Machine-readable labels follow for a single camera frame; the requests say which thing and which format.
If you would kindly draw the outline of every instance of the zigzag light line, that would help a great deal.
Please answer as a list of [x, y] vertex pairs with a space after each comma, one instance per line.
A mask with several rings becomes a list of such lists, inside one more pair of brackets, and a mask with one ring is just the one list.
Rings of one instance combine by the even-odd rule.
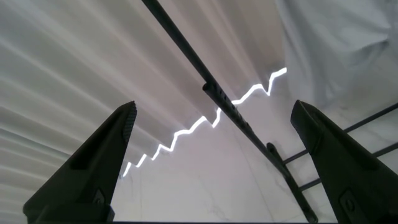
[[[242, 98], [241, 98], [240, 100], [233, 100], [233, 101], [232, 101], [232, 104], [233, 104], [233, 105], [240, 105], [240, 104], [243, 103], [255, 90], [263, 90], [264, 93], [265, 93], [267, 96], [270, 96], [270, 95], [271, 95], [271, 90], [272, 90], [272, 84], [273, 84], [275, 78], [277, 78], [277, 77], [279, 77], [279, 76], [285, 74], [286, 72], [287, 72], [287, 69], [286, 69], [286, 68], [282, 68], [282, 69], [280, 69], [279, 71], [273, 72], [273, 73], [271, 74], [271, 77], [270, 77], [270, 79], [269, 79], [268, 91], [266, 91], [266, 90], [264, 89], [264, 87], [263, 87], [261, 84], [255, 84], [255, 85], [253, 85], [253, 86], [250, 88], [250, 90], [249, 90], [245, 95], [242, 96]], [[213, 128], [215, 128], [215, 127], [217, 126], [217, 124], [219, 123], [219, 121], [220, 121], [220, 117], [221, 117], [221, 108], [217, 108], [216, 112], [217, 112], [217, 117], [216, 117], [216, 119], [214, 120], [213, 124], [211, 125], [211, 127], [213, 127]], [[202, 116], [201, 118], [199, 118], [199, 120], [197, 120], [197, 121], [192, 125], [192, 127], [191, 127], [189, 130], [179, 130], [179, 131], [177, 131], [176, 133], [174, 133], [174, 138], [173, 138], [173, 141], [172, 141], [172, 144], [171, 144], [170, 147], [167, 147], [167, 146], [164, 146], [164, 145], [162, 145], [162, 144], [159, 144], [159, 146], [157, 147], [156, 153], [155, 153], [155, 155], [153, 156], [152, 160], [155, 160], [155, 159], [157, 158], [157, 156], [159, 155], [161, 149], [166, 150], [166, 151], [168, 151], [168, 152], [172, 152], [172, 151], [174, 150], [175, 143], [177, 142], [177, 139], [178, 139], [179, 136], [181, 136], [181, 135], [183, 135], [183, 134], [191, 134], [192, 132], [194, 132], [194, 131], [196, 130], [196, 128], [197, 128], [200, 124], [202, 124], [202, 123], [205, 122], [205, 121], [207, 121], [206, 117]], [[138, 164], [136, 165], [137, 168], [140, 167], [140, 166], [142, 165], [142, 163], [144, 162], [144, 160], [146, 159], [146, 157], [147, 157], [146, 154], [142, 155], [141, 159], [139, 160]], [[131, 168], [131, 162], [128, 162], [128, 163], [127, 163], [126, 170], [125, 170], [124, 173], [123, 173], [123, 177], [127, 175], [127, 173], [129, 172], [129, 169], [130, 169], [130, 168]]]

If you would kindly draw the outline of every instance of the fabric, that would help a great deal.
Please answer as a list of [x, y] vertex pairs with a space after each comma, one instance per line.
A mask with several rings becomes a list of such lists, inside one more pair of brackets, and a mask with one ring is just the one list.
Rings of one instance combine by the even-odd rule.
[[398, 2], [276, 1], [284, 27], [289, 89], [325, 106], [358, 82], [380, 53], [398, 52]]
[[[283, 65], [274, 2], [160, 3], [232, 100]], [[0, 67], [0, 223], [24, 223], [23, 203], [123, 103], [138, 110], [132, 165], [216, 118], [205, 82], [141, 1], [0, 1]]]

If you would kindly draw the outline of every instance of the gray fabric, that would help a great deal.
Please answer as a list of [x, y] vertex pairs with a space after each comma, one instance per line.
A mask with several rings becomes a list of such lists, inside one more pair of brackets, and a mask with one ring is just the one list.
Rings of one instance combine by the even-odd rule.
[[289, 90], [317, 106], [343, 96], [385, 47], [397, 50], [397, 1], [276, 1]]

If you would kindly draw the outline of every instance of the light strip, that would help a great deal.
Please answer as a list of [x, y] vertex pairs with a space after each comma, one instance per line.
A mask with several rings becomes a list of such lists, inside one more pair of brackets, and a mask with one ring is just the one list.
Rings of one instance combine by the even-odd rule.
[[[255, 85], [253, 85], [253, 86], [250, 88], [250, 90], [249, 90], [245, 95], [242, 96], [242, 98], [241, 98], [240, 100], [233, 100], [233, 101], [232, 101], [232, 104], [233, 104], [233, 105], [240, 105], [240, 104], [243, 103], [255, 90], [263, 90], [264, 93], [266, 93], [267, 96], [270, 96], [270, 95], [271, 95], [271, 90], [272, 90], [272, 84], [273, 84], [275, 78], [277, 78], [277, 77], [279, 77], [279, 76], [285, 74], [286, 72], [287, 72], [287, 69], [286, 69], [286, 68], [282, 68], [282, 69], [280, 69], [279, 71], [273, 72], [273, 73], [271, 74], [271, 77], [270, 77], [270, 79], [269, 79], [268, 91], [266, 91], [266, 90], [264, 89], [264, 87], [263, 87], [261, 84], [255, 84]], [[217, 126], [217, 124], [219, 123], [219, 121], [220, 121], [220, 117], [221, 117], [221, 108], [217, 108], [216, 113], [217, 113], [217, 117], [216, 117], [216, 119], [214, 120], [213, 124], [211, 125], [211, 127], [213, 127], [213, 128], [215, 128], [215, 127]], [[178, 139], [179, 136], [181, 136], [181, 135], [183, 135], [183, 134], [191, 134], [191, 133], [194, 132], [194, 130], [199, 126], [199, 124], [202, 124], [204, 121], [207, 121], [207, 119], [206, 119], [206, 117], [202, 116], [201, 118], [199, 118], [199, 120], [197, 120], [197, 121], [192, 125], [192, 127], [191, 127], [189, 130], [179, 130], [179, 131], [177, 131], [176, 133], [174, 133], [174, 138], [173, 138], [173, 141], [172, 141], [172, 145], [171, 145], [170, 147], [166, 147], [166, 146], [164, 146], [164, 145], [162, 145], [162, 144], [159, 144], [159, 146], [157, 147], [156, 153], [155, 153], [155, 155], [153, 156], [152, 160], [155, 160], [155, 159], [156, 159], [156, 157], [159, 155], [161, 149], [166, 150], [166, 151], [169, 151], [169, 152], [172, 152], [172, 151], [174, 150], [175, 143], [177, 142], [177, 139]], [[138, 164], [136, 165], [137, 168], [140, 167], [140, 166], [142, 165], [142, 163], [144, 162], [144, 160], [145, 160], [146, 157], [147, 157], [146, 154], [142, 155], [141, 159], [139, 160]], [[127, 173], [129, 172], [130, 167], [131, 167], [131, 163], [128, 162], [127, 167], [126, 167], [126, 170], [124, 171], [123, 177], [127, 175]]]

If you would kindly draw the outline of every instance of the metal frame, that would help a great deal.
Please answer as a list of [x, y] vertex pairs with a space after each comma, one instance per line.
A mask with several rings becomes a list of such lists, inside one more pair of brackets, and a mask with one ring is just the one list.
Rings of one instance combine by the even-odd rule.
[[[142, 0], [142, 2], [146, 5], [148, 10], [153, 14], [153, 16], [157, 19], [159, 24], [165, 29], [168, 35], [172, 38], [172, 40], [177, 44], [179, 49], [182, 51], [184, 56], [188, 58], [190, 63], [195, 67], [200, 76], [206, 81], [206, 84], [203, 86], [203, 91], [221, 108], [221, 110], [230, 118], [230, 120], [242, 131], [244, 135], [262, 152], [263, 155], [267, 157], [267, 159], [275, 166], [275, 168], [282, 174], [287, 185], [293, 193], [298, 205], [300, 206], [303, 214], [307, 218], [309, 223], [317, 223], [318, 217], [315, 215], [315, 212], [312, 210], [311, 206], [307, 202], [307, 199], [303, 195], [303, 191], [307, 190], [314, 185], [320, 183], [320, 179], [314, 180], [310, 183], [307, 183], [301, 187], [299, 187], [287, 168], [287, 164], [292, 162], [299, 157], [302, 157], [308, 153], [306, 150], [286, 159], [282, 160], [277, 152], [277, 149], [272, 143], [267, 143], [265, 146], [261, 140], [254, 134], [254, 131], [251, 129], [250, 125], [242, 118], [239, 111], [232, 104], [231, 100], [228, 98], [223, 89], [219, 86], [218, 82], [214, 79], [213, 75], [206, 68], [205, 64], [200, 60], [199, 56], [192, 49], [191, 45], [179, 31], [177, 26], [171, 20], [169, 15], [165, 12], [163, 7], [159, 4], [157, 0]], [[352, 131], [398, 107], [398, 103], [390, 106], [362, 121], [352, 125], [347, 128], [345, 131]], [[393, 144], [388, 148], [382, 149], [376, 154], [381, 156], [389, 151], [396, 149], [397, 144]]]

